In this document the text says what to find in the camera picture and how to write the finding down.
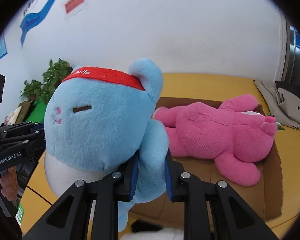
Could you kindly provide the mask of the operator left hand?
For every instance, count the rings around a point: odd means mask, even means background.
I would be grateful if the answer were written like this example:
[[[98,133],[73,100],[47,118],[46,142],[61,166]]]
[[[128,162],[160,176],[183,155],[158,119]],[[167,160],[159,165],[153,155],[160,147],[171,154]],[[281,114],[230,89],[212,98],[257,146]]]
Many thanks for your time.
[[[0,179],[0,185],[2,187],[1,194],[7,200],[12,201],[17,197],[19,185],[17,182],[15,166],[8,168],[7,171],[2,175]]]

